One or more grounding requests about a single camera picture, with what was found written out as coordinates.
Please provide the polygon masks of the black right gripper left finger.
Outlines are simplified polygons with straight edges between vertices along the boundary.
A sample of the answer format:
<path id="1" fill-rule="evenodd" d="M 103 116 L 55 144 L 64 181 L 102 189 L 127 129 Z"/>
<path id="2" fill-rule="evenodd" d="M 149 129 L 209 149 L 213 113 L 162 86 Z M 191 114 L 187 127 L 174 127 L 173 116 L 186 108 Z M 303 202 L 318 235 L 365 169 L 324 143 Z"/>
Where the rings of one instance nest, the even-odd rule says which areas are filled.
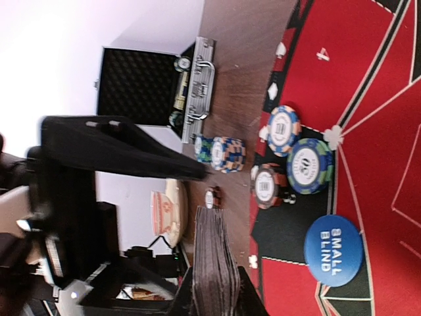
<path id="1" fill-rule="evenodd" d="M 41 123 L 41 148 L 59 164 L 148 178 L 204 180 L 204 164 L 156 141 L 120 116 L 48 116 Z"/>

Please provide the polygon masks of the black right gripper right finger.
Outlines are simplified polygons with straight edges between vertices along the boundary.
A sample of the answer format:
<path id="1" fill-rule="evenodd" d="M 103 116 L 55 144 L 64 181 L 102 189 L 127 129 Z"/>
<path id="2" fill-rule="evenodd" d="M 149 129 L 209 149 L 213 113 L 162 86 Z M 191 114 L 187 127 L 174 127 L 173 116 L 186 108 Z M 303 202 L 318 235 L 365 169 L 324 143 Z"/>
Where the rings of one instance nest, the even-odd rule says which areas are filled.
<path id="1" fill-rule="evenodd" d="M 266 315 L 266 309 L 242 266 L 225 276 L 187 270 L 168 315 Z"/>

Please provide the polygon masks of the grey card deck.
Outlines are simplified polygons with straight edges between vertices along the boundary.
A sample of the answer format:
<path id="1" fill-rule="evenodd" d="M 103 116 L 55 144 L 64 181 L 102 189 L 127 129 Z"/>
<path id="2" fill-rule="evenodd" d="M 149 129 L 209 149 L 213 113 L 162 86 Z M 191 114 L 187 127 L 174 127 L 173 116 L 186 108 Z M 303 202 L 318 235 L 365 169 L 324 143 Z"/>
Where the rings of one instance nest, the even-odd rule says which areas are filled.
<path id="1" fill-rule="evenodd" d="M 193 267 L 200 275 L 225 276 L 237 267 L 232 253 L 223 210 L 199 206 L 195 218 Z"/>

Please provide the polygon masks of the green blue chip stack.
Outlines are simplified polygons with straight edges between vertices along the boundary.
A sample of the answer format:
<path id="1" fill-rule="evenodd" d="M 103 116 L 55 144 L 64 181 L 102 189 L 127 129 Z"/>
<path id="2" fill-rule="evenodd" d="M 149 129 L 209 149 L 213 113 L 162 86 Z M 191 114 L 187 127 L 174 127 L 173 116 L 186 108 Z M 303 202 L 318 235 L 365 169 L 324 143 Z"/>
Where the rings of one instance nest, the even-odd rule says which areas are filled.
<path id="1" fill-rule="evenodd" d="M 213 139 L 203 135 L 196 135 L 194 139 L 195 158 L 200 163 L 211 163 L 211 149 Z"/>

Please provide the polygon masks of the brown red chip stack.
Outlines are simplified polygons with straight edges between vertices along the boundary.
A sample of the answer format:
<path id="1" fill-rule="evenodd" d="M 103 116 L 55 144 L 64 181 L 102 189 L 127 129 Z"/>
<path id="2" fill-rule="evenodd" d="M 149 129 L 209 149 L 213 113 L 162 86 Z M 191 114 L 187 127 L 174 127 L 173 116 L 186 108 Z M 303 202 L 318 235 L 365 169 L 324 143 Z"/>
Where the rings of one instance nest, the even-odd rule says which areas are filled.
<path id="1" fill-rule="evenodd" d="M 222 206 L 222 190 L 219 186 L 210 186 L 205 192 L 205 207 L 220 209 Z"/>

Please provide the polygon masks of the brown poker chip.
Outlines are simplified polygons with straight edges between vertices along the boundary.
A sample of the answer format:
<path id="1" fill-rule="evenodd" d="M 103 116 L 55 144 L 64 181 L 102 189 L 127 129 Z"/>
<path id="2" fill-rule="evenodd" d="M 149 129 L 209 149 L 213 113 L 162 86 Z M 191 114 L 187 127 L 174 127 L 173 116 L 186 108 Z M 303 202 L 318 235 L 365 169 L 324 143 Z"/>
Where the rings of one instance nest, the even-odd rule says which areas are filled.
<path id="1" fill-rule="evenodd" d="M 287 187 L 287 176 L 279 164 L 263 163 L 251 169 L 251 193 L 260 209 L 281 205 Z"/>

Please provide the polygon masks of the green poker chip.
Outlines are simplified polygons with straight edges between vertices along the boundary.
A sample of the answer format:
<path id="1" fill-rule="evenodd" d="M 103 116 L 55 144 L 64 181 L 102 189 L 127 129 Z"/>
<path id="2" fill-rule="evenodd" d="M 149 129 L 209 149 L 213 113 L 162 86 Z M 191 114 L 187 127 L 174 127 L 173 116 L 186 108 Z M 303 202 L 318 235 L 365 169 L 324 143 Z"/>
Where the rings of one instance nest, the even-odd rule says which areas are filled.
<path id="1" fill-rule="evenodd" d="M 316 138 L 303 138 L 287 157 L 287 179 L 299 194 L 316 194 L 326 188 L 334 171 L 333 154 Z"/>

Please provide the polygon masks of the white grey poker chip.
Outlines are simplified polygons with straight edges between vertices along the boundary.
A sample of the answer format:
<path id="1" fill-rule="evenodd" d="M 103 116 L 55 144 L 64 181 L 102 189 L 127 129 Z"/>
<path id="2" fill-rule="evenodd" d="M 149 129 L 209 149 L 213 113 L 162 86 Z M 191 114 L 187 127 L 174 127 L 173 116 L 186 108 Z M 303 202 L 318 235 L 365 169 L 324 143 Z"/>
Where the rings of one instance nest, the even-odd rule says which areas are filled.
<path id="1" fill-rule="evenodd" d="M 280 105 L 272 110 L 268 121 L 268 146 L 278 157 L 285 157 L 301 137 L 301 121 L 295 110 Z"/>

